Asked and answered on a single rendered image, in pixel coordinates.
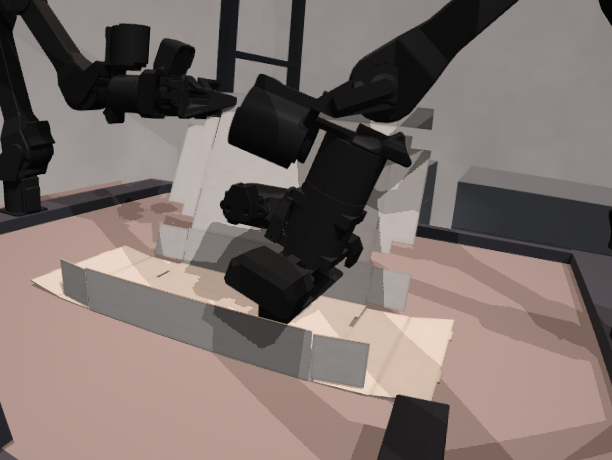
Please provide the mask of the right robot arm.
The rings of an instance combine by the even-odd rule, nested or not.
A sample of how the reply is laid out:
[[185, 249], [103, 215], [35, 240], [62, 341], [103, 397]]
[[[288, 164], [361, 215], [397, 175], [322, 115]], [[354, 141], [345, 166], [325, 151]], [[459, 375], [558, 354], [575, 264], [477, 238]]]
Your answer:
[[[427, 21], [363, 57], [349, 81], [317, 99], [259, 74], [236, 109], [228, 143], [288, 169], [296, 159], [304, 164], [322, 129], [326, 134], [307, 180], [336, 199], [366, 205], [387, 159], [411, 166], [404, 134], [387, 136], [361, 123], [354, 132], [319, 113], [333, 118], [361, 114], [378, 123], [401, 120], [456, 54], [517, 1], [451, 0]], [[267, 229], [264, 237], [277, 243], [295, 205], [290, 197], [295, 188], [233, 184], [220, 207], [228, 223]]]

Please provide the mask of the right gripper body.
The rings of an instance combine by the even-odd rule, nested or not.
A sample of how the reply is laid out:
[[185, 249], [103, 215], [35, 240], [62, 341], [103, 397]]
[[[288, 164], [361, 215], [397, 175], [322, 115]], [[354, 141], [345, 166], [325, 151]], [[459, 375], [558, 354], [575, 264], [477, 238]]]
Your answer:
[[345, 267], [357, 262], [363, 245], [352, 232], [367, 213], [366, 205], [336, 199], [307, 177], [290, 197], [295, 205], [277, 242], [283, 251], [266, 246], [247, 251], [231, 259], [224, 276], [227, 285], [283, 319], [290, 319], [309, 299], [314, 289], [311, 275], [328, 272], [344, 260], [346, 249], [350, 255]]

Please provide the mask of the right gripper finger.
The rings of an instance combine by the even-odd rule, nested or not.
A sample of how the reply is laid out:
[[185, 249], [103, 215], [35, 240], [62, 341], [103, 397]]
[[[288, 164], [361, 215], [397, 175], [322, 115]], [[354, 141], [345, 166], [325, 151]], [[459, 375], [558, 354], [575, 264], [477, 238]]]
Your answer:
[[[311, 293], [311, 297], [315, 300], [323, 294], [330, 286], [332, 286], [338, 279], [343, 276], [343, 272], [336, 267], [333, 267], [328, 272], [318, 270], [312, 275], [314, 278], [314, 289]], [[315, 301], [314, 300], [314, 301]]]
[[[279, 318], [277, 316], [275, 316], [274, 314], [272, 314], [271, 312], [269, 312], [268, 310], [264, 309], [263, 307], [261, 307], [259, 305], [258, 308], [258, 317], [262, 317], [262, 318], [266, 318], [266, 319], [270, 319], [273, 321], [277, 321], [277, 322], [281, 322], [281, 323], [289, 323], [295, 316], [297, 316], [302, 310], [303, 308], [307, 307], [312, 301], [314, 301], [314, 298], [310, 296], [310, 298], [308, 299], [308, 301], [306, 302], [306, 304], [302, 307], [302, 309], [300, 309], [296, 314], [294, 314], [290, 319], [283, 319], [283, 318]], [[304, 309], [305, 309], [304, 308]]]

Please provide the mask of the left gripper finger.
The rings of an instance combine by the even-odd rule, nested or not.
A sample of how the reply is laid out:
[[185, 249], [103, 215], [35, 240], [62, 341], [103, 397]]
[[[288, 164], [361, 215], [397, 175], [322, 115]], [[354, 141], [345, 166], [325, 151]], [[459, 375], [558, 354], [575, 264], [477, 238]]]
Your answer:
[[[217, 90], [214, 90], [214, 89], [212, 89], [210, 87], [209, 81], [206, 78], [198, 77], [197, 81], [198, 81], [198, 83], [199, 83], [199, 85], [201, 87], [204, 87], [204, 88], [207, 88], [207, 89], [210, 89], [210, 90], [213, 90], [213, 91], [217, 91]], [[220, 92], [220, 91], [217, 91], [217, 92]], [[200, 116], [194, 117], [194, 119], [205, 119], [207, 116], [213, 115], [213, 114], [218, 113], [220, 111], [222, 111], [222, 110], [217, 110], [217, 111], [210, 112], [210, 113], [207, 113], [207, 114], [204, 114], [204, 115], [200, 115]]]
[[237, 97], [203, 88], [193, 76], [180, 79], [178, 117], [190, 119], [236, 105]]

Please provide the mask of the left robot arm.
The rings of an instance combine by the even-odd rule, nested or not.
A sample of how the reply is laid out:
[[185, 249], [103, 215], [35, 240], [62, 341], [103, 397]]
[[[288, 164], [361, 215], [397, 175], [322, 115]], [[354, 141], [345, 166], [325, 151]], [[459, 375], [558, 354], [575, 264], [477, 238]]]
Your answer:
[[[49, 122], [39, 121], [32, 111], [13, 37], [17, 15], [55, 67], [58, 86], [69, 107], [79, 111], [106, 107], [103, 114], [108, 124], [124, 123], [123, 111], [138, 113], [131, 94], [139, 75], [126, 75], [126, 70], [141, 71], [148, 64], [150, 27], [123, 23], [106, 27], [105, 61], [92, 64], [47, 0], [0, 0], [0, 107], [4, 118], [0, 180], [5, 192], [5, 208], [0, 212], [21, 217], [48, 210], [41, 206], [37, 175], [46, 173], [55, 141]], [[194, 56], [191, 45], [164, 38], [153, 64], [153, 70], [168, 71], [168, 76], [160, 76], [160, 85], [169, 85], [173, 76], [186, 74]]]

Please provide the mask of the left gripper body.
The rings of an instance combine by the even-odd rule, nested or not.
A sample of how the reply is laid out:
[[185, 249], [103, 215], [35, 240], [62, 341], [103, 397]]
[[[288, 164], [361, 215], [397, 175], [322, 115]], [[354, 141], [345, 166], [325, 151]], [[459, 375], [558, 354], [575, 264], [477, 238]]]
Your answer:
[[[157, 75], [157, 76], [156, 76]], [[156, 87], [155, 87], [156, 76]], [[138, 98], [138, 114], [142, 118], [164, 119], [165, 116], [178, 117], [179, 91], [181, 77], [173, 76], [169, 85], [160, 85], [160, 76], [168, 76], [168, 71], [145, 69], [134, 82], [132, 88], [132, 104], [136, 110]], [[140, 80], [138, 80], [140, 78]], [[177, 79], [175, 79], [177, 78]], [[177, 81], [175, 81], [177, 80]], [[222, 90], [218, 80], [207, 79], [212, 89]], [[160, 85], [160, 88], [159, 88]], [[172, 88], [172, 89], [171, 89]], [[163, 91], [163, 92], [159, 92]], [[156, 98], [157, 97], [157, 98]], [[156, 98], [156, 100], [155, 100]], [[170, 100], [169, 100], [170, 99]], [[158, 100], [158, 113], [157, 113]], [[154, 113], [153, 113], [154, 104]], [[175, 104], [175, 107], [174, 107]]]

